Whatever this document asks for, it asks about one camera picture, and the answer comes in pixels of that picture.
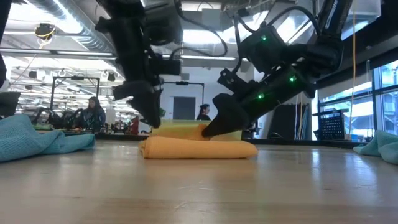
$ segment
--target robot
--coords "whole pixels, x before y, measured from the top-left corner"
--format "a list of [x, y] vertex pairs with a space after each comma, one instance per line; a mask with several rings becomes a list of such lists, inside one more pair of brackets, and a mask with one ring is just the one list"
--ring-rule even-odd
[[[118, 55], [117, 63], [123, 68], [126, 78], [122, 85], [114, 89], [115, 99], [133, 96], [127, 103], [138, 110], [149, 125], [157, 128], [160, 126], [159, 105], [164, 82], [159, 75], [180, 74], [181, 63], [174, 59], [174, 55], [181, 48], [164, 59], [151, 49], [151, 45], [181, 43], [180, 18], [210, 31], [211, 28], [184, 17], [180, 0], [151, 8], [144, 8], [140, 1], [97, 2], [111, 18], [100, 18], [96, 30], [109, 33], [112, 37]], [[325, 0], [318, 17], [303, 7], [294, 6], [281, 12], [268, 24], [263, 22], [258, 30], [251, 30], [238, 14], [234, 15], [236, 30], [241, 23], [252, 34], [240, 42], [239, 32], [235, 32], [239, 55], [237, 65], [232, 71], [227, 68], [222, 70], [218, 79], [218, 83], [233, 94], [222, 93], [213, 98], [218, 114], [202, 135], [215, 136], [242, 130], [301, 92], [313, 98], [316, 81], [340, 67], [343, 58], [341, 31], [352, 2]], [[313, 23], [315, 35], [309, 43], [287, 45], [272, 26], [280, 16], [291, 10], [302, 11]], [[264, 73], [261, 81], [246, 83], [236, 75], [244, 58]]]

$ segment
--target ceiling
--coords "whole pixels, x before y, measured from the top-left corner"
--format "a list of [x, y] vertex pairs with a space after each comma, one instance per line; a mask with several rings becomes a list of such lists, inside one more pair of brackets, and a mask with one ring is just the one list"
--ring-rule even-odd
[[[94, 26], [100, 16], [109, 17], [99, 7], [96, 1], [84, 0], [24, 0], [28, 4], [13, 4], [7, 22], [5, 35], [1, 42], [1, 53], [4, 56], [7, 69], [11, 72], [8, 78], [11, 79], [11, 91], [22, 92], [19, 110], [30, 107], [48, 106], [50, 104], [50, 93], [52, 77], [70, 77], [78, 75], [85, 78], [99, 78], [101, 88], [99, 98], [103, 106], [115, 106], [118, 112], [136, 113], [128, 107], [124, 101], [115, 102], [111, 94], [112, 86], [121, 84], [124, 81], [123, 73], [115, 64], [114, 47], [109, 36], [94, 31]], [[173, 0], [144, 1], [146, 6], [156, 4], [159, 1], [171, 2]], [[380, 1], [364, 0], [367, 4], [357, 6], [358, 25], [356, 30], [372, 22], [380, 15]], [[183, 52], [182, 73], [190, 74], [190, 82], [215, 82], [218, 78], [219, 68], [234, 67], [237, 58], [237, 48], [234, 39], [234, 30], [228, 13], [233, 13], [242, 7], [249, 7], [251, 16], [247, 24], [252, 29], [257, 29], [259, 24], [269, 18], [269, 14], [275, 14], [277, 10], [299, 5], [312, 11], [312, 4], [308, 0], [296, 1], [228, 1], [212, 0], [208, 3], [202, 1], [183, 1], [182, 8], [184, 15], [206, 23], [208, 13], [218, 13], [220, 19], [211, 24], [218, 30], [219, 35], [228, 43], [229, 52], [225, 58], [199, 57], [194, 52]], [[40, 23], [56, 25], [57, 30], [51, 41], [39, 40], [34, 29]], [[211, 54], [220, 54], [224, 51], [220, 41], [215, 35], [193, 27], [182, 21], [184, 29], [184, 46], [194, 47]], [[249, 33], [239, 27], [242, 39]], [[288, 43], [304, 43], [312, 35], [313, 29], [308, 25], [308, 19], [301, 13], [292, 11], [277, 25], [277, 31]], [[352, 21], [348, 19], [343, 37], [352, 34]], [[158, 53], [168, 55], [176, 44], [169, 44], [163, 47], [154, 47]], [[43, 52], [51, 50], [50, 53], [31, 52], [21, 50], [20, 52], [5, 52], [4, 49], [41, 49]], [[67, 54], [58, 54], [61, 51], [68, 51]], [[93, 57], [85, 52], [99, 52], [109, 54]], [[245, 61], [241, 72], [247, 72], [250, 63]], [[29, 72], [37, 72], [37, 78], [30, 78]], [[108, 81], [108, 74], [114, 73], [116, 80]], [[180, 77], [164, 76], [166, 81], [177, 81]], [[95, 83], [85, 79], [83, 81], [64, 80], [58, 83], [55, 89], [54, 102], [56, 110], [65, 108], [73, 109], [87, 106], [87, 99], [96, 95]]]

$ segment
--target workstation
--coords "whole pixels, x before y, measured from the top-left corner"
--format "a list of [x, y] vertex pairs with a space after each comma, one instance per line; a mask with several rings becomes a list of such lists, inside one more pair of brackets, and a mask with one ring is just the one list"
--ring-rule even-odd
[[397, 6], [1, 1], [0, 223], [392, 223]]

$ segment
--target door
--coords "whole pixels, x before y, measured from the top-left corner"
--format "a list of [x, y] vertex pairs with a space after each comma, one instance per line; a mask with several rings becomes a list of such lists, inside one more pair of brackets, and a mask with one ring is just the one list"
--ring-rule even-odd
[[174, 97], [173, 119], [195, 120], [195, 97]]

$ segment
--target desk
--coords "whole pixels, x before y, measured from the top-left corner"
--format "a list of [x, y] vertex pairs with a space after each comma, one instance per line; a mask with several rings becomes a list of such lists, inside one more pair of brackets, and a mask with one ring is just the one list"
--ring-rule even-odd
[[395, 223], [398, 167], [347, 149], [144, 160], [136, 142], [0, 164], [0, 223]]

